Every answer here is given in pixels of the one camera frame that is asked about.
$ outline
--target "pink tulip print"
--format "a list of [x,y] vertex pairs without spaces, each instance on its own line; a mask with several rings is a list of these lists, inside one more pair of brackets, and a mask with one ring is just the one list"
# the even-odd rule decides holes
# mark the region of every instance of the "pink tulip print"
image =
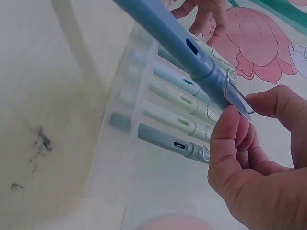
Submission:
[[[290,56],[291,41],[270,17],[250,8],[232,7],[227,10],[227,33],[214,48],[235,68],[238,75],[277,84],[282,72],[297,74]],[[216,24],[213,16],[203,30],[210,36]]]
[[307,0],[288,0],[290,3],[297,5],[297,6],[306,6]]

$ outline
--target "white table surface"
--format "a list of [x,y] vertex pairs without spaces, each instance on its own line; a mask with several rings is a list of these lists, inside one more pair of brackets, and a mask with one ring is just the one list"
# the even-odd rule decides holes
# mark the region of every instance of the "white table surface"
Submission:
[[1,229],[119,229],[84,194],[133,24],[110,0],[1,1]]

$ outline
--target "dark stain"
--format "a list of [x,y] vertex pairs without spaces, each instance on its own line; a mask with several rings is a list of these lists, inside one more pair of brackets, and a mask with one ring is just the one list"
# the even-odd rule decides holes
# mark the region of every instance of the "dark stain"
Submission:
[[30,158],[30,162],[33,163],[32,174],[36,172],[37,162],[35,161],[37,157],[46,157],[46,151],[52,152],[52,141],[44,133],[44,129],[41,126],[38,130],[38,140],[34,142],[36,153]]
[[49,151],[52,151],[51,140],[44,134],[43,128],[40,127],[38,137],[42,140],[43,146]]
[[25,189],[25,187],[17,184],[17,183],[12,183],[11,184],[11,191],[19,190],[19,189]]

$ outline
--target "pink object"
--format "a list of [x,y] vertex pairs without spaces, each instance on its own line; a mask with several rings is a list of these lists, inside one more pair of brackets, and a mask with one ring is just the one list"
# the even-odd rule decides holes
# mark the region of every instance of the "pink object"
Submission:
[[213,230],[213,228],[197,218],[165,215],[146,222],[138,230]]
[[[282,72],[294,75],[297,70],[290,56],[291,41],[270,17],[250,8],[227,10],[227,33],[214,48],[235,68],[238,75],[253,79],[256,74],[264,81],[276,84]],[[203,30],[212,35],[214,18]]]
[[288,0],[290,3],[298,6],[306,6],[307,0]]

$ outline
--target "fingernail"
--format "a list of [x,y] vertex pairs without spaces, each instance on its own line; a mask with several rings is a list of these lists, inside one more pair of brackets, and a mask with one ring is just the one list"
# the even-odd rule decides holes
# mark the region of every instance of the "fingernail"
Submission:
[[248,94],[248,95],[245,96],[245,98],[246,98],[246,100],[249,101],[252,96],[253,96],[252,94]]

